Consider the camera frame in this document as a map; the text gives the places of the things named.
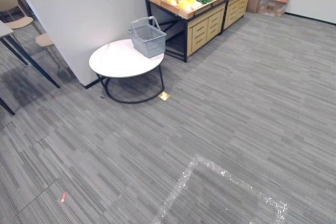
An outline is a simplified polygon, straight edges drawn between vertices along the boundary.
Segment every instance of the wooden chair seat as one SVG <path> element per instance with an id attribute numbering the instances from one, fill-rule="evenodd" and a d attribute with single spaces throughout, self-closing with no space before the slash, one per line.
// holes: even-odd
<path id="1" fill-rule="evenodd" d="M 23 17 L 23 18 L 20 18 L 20 19 L 15 20 L 15 21 L 7 22 L 6 25 L 7 25 L 9 28 L 11 28 L 12 30 L 15 30 L 15 29 L 19 29 L 19 28 L 28 26 L 28 25 L 30 25 L 33 21 L 34 21 L 33 18 L 25 16 L 25 17 Z"/>
<path id="2" fill-rule="evenodd" d="M 40 47 L 48 47 L 54 44 L 48 34 L 41 34 L 35 38 L 36 44 Z"/>

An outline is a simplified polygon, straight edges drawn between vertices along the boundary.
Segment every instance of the black baseboard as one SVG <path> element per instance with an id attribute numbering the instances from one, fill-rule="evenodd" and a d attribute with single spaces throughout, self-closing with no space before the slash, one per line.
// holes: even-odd
<path id="1" fill-rule="evenodd" d="M 83 85 L 83 87 L 84 87 L 85 89 L 89 89 L 89 88 L 91 88 L 92 86 L 96 85 L 96 84 L 99 83 L 99 82 L 100 82 L 99 79 L 97 79 L 97 80 L 91 82 L 90 84 L 88 84 L 88 85 L 86 85 L 86 86 Z"/>
<path id="2" fill-rule="evenodd" d="M 310 17 L 306 17 L 306 16 L 298 15 L 298 14 L 293 14 L 293 13 L 286 13 L 286 14 L 291 15 L 291 16 L 300 17 L 300 18 L 307 18 L 307 19 L 311 19 L 311 20 L 315 20 L 315 21 L 319 21 L 319 22 L 323 22 L 323 23 L 326 23 L 326 24 L 329 24 L 329 25 L 336 26 L 335 23 L 328 22 L 328 21 L 324 21 L 324 20 L 320 20 L 320 19 L 317 19 L 317 18 L 310 18 Z"/>

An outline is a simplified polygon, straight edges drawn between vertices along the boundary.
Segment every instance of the round table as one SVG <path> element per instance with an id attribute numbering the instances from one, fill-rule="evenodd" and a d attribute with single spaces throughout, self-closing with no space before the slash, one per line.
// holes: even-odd
<path id="1" fill-rule="evenodd" d="M 90 57 L 90 68 L 97 74 L 99 81 L 103 85 L 107 95 L 121 103 L 135 104 L 146 102 L 157 97 L 164 90 L 161 62 L 164 54 L 147 58 L 134 47 L 130 39 L 118 40 L 106 44 L 97 49 Z M 161 78 L 161 90 L 146 99 L 140 101 L 122 101 L 115 98 L 108 90 L 110 79 L 123 79 L 136 77 L 148 73 L 158 68 Z"/>

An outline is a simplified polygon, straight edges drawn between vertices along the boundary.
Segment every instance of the beige chair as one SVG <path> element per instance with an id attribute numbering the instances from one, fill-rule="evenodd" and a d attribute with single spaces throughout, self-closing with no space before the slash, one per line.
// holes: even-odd
<path id="1" fill-rule="evenodd" d="M 23 13 L 24 17 L 19 18 L 17 20 L 14 20 L 12 15 L 10 14 L 10 10 L 14 9 L 15 7 L 18 7 L 19 10 Z M 12 22 L 7 22 L 5 23 L 9 28 L 12 30 L 20 29 L 28 25 L 33 25 L 33 27 L 36 29 L 36 31 L 39 34 L 42 34 L 40 29 L 37 27 L 37 25 L 34 23 L 33 18 L 28 17 L 28 15 L 24 12 L 24 10 L 21 8 L 17 0 L 0 0 L 0 12 L 7 12 L 11 19 L 13 20 Z"/>
<path id="2" fill-rule="evenodd" d="M 40 47 L 45 47 L 50 54 L 52 60 L 54 63 L 60 67 L 60 65 L 68 72 L 68 74 L 71 76 L 70 70 L 62 63 L 62 61 L 57 57 L 56 53 L 52 49 L 54 42 L 51 40 L 48 34 L 41 34 L 35 38 L 36 44 L 38 44 Z"/>

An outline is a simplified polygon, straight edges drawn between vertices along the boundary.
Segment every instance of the table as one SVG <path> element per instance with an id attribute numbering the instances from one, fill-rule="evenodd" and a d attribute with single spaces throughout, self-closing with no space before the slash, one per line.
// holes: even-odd
<path id="1" fill-rule="evenodd" d="M 48 79 L 57 88 L 60 88 L 57 82 L 54 81 L 53 78 L 11 37 L 12 33 L 13 30 L 0 21 L 0 41 L 5 45 L 5 47 L 7 47 L 24 64 L 28 65 L 23 57 L 26 58 L 46 79 Z M 3 106 L 10 114 L 14 114 L 3 100 L 0 100 L 0 105 Z"/>
<path id="2" fill-rule="evenodd" d="M 111 42 L 97 49 L 91 55 L 89 65 L 97 74 L 99 81 L 111 99 L 121 103 L 135 104 L 154 99 L 164 90 L 161 71 L 161 62 L 163 61 L 163 57 L 164 54 L 160 54 L 152 58 L 147 58 L 134 49 L 133 43 L 130 39 L 124 39 Z M 122 101 L 115 98 L 107 88 L 111 78 L 125 79 L 141 76 L 156 68 L 158 69 L 161 78 L 161 89 L 157 94 L 149 98 L 140 101 Z"/>

